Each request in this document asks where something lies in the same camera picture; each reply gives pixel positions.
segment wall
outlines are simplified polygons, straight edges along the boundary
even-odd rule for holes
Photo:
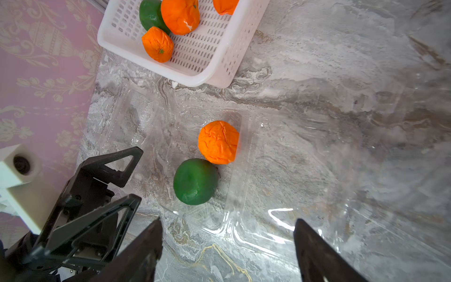
[[[85,0],[0,2],[0,148],[23,143],[62,190],[73,175],[101,48],[102,14]],[[0,213],[2,234],[22,233]]]

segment marble countertop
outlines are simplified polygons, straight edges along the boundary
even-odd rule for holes
[[[254,119],[264,111],[325,120],[339,138],[352,138],[355,146],[346,150],[362,163],[345,188],[350,206],[336,222],[341,231],[326,241],[373,282],[447,281],[450,6],[442,0],[273,0],[226,89],[176,85],[104,51],[78,162],[101,152],[99,140],[124,84],[167,105],[233,107]],[[143,197],[125,244],[158,216],[163,220],[155,281],[300,281],[295,261],[242,248],[228,231],[208,234],[164,209],[149,192],[153,185],[113,189],[117,196]]]

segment gray marble surface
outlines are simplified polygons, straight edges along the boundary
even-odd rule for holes
[[[156,281],[300,281],[288,249],[288,257],[271,255],[243,247],[234,235],[264,231],[264,219],[256,216],[269,202],[259,202],[266,199],[259,187],[276,190],[295,181],[327,187],[327,193],[276,193],[271,201],[309,199],[295,216],[318,215],[312,224],[324,228],[326,241],[370,281],[449,281],[450,12],[446,0],[273,0],[226,89],[176,85],[104,51],[78,162],[103,153],[102,136],[124,87],[175,116],[186,105],[234,108],[249,116],[249,135],[258,137],[249,142],[260,148],[251,155],[272,161],[248,164],[245,208],[231,213],[244,219],[231,220],[220,235],[160,205],[155,191],[165,161],[158,154],[144,156],[154,164],[147,174],[139,171],[123,189],[112,187],[117,196],[143,197],[125,244],[156,217],[163,220],[165,249]],[[133,106],[139,111],[139,103]],[[290,126],[291,120],[320,122],[327,133],[313,134],[318,143],[299,139],[311,135]],[[252,127],[260,121],[263,129]],[[276,122],[284,125],[274,127]],[[286,150],[273,150],[281,144]],[[319,160],[309,148],[320,152]],[[291,157],[302,154],[305,162]],[[326,219],[312,212],[321,206]]]

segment wrinkled orange peel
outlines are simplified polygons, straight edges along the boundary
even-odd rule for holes
[[[229,123],[216,120],[204,126],[199,134],[199,150],[207,161],[226,165],[235,160],[239,133]]]

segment black metal bracket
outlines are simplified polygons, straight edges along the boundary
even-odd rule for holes
[[[142,154],[133,147],[91,157],[78,166],[41,234],[28,233],[7,250],[5,258],[17,270],[16,281],[39,281],[63,264],[100,270],[113,260],[141,198],[130,194],[111,202],[114,193],[108,183],[124,187]],[[124,171],[106,166],[128,156],[132,159]]]
[[[368,282],[303,219],[296,222],[296,256],[303,282]]]
[[[158,218],[89,282],[153,282],[163,252],[163,226]]]

